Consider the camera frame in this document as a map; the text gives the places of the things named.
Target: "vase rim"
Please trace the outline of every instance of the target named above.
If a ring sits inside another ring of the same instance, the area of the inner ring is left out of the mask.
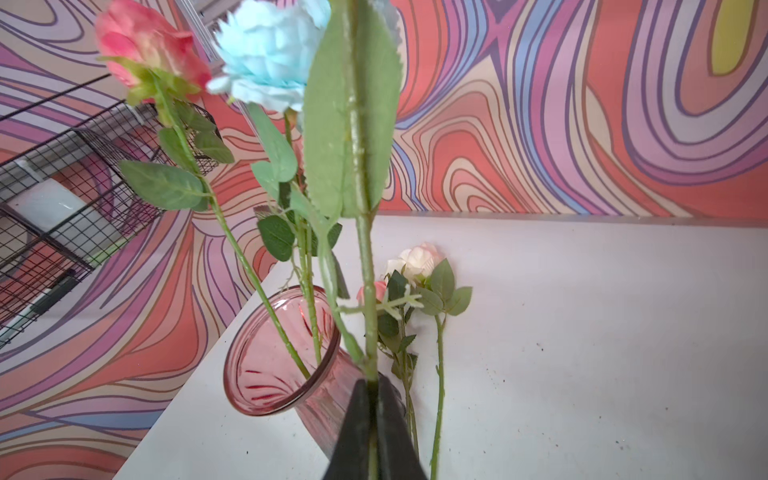
[[[313,286],[313,288],[314,288],[315,297],[325,301],[326,291],[322,287],[317,285]],[[287,294],[293,293],[296,290],[301,291],[301,286],[294,285],[284,290],[281,290],[275,293],[274,295],[272,295],[268,299],[268,301],[272,306],[275,306],[275,303],[281,300],[282,297],[284,297]],[[232,340],[230,349],[227,352],[227,359],[224,361],[223,383],[224,383],[224,393],[226,393],[227,395],[227,400],[229,400],[230,404],[238,412],[243,413],[245,415],[249,415],[249,416],[275,415],[276,413],[284,412],[287,409],[293,408],[297,404],[301,403],[304,399],[312,395],[315,389],[317,389],[320,383],[322,383],[325,377],[328,375],[329,368],[333,364],[333,360],[336,358],[336,354],[339,352],[339,346],[341,344],[341,332],[336,326],[336,322],[335,321],[331,322],[333,333],[331,335],[328,348],[326,349],[326,352],[323,355],[323,359],[320,361],[320,364],[317,366],[313,374],[304,383],[302,383],[298,389],[294,390],[289,395],[285,396],[285,398],[281,399],[279,402],[275,402],[275,404],[269,408],[244,405],[244,402],[241,402],[238,399],[236,399],[234,392],[232,392],[231,386],[236,385],[237,381],[235,382],[230,381],[230,378],[229,378],[230,363],[233,361],[236,361],[235,356],[238,356],[240,351],[242,350],[240,348],[235,348],[237,345],[237,339],[240,338],[241,334],[247,335],[248,334],[247,330],[250,328],[253,328],[253,321],[254,319],[259,318],[259,312],[261,310],[266,310],[264,303],[261,303],[261,305],[259,305],[250,314],[248,319],[237,330],[237,333],[235,334],[235,337]]]

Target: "white object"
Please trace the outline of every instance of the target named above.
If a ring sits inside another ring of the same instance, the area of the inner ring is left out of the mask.
[[[8,200],[8,205],[37,228],[48,232],[85,207],[85,202],[56,180],[48,178]],[[93,207],[51,232],[51,237],[85,260],[122,238]]]
[[[355,228],[343,224],[334,250],[355,292]],[[457,284],[475,288],[445,331],[440,480],[765,479],[768,230],[379,216],[373,239],[378,273],[431,241]],[[268,294],[289,270],[273,268]],[[323,477],[327,460],[295,412],[246,417],[224,397],[227,349],[259,304],[246,304],[117,480]],[[362,318],[346,322],[362,339]],[[434,319],[409,325],[427,469]]]

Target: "wire basket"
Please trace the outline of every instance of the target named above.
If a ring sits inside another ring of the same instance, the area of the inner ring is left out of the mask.
[[[120,101],[0,164],[0,349],[162,213],[118,169],[174,164],[161,128],[153,105]],[[190,148],[203,174],[217,165]]]

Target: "vase body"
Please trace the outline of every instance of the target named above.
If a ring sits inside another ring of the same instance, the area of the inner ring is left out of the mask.
[[[224,364],[224,391],[232,406],[246,415],[296,409],[307,431],[330,458],[355,382],[362,373],[340,349],[341,335],[322,289],[315,287],[322,339],[319,366],[301,289],[284,290],[272,296],[270,303],[310,377],[304,378],[262,305],[240,327],[230,346]]]

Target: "pale pink rose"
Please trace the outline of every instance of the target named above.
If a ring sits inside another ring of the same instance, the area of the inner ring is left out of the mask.
[[[434,245],[424,242],[417,247],[403,250],[399,258],[387,262],[386,272],[392,275],[392,272],[397,270],[409,281],[421,283],[432,275],[432,271],[443,258]]]
[[[381,302],[382,300],[384,300],[384,293],[386,292],[386,282],[379,280],[378,282],[373,282],[373,286],[376,287],[376,301]],[[357,292],[357,303],[359,303],[360,305],[363,304],[362,289],[363,287],[360,287],[360,290]]]
[[[149,68],[160,68],[205,88],[210,70],[194,52],[191,31],[178,31],[153,8],[133,0],[114,0],[96,19],[99,51],[108,57],[125,57]],[[110,61],[109,71],[126,86],[139,80]]]

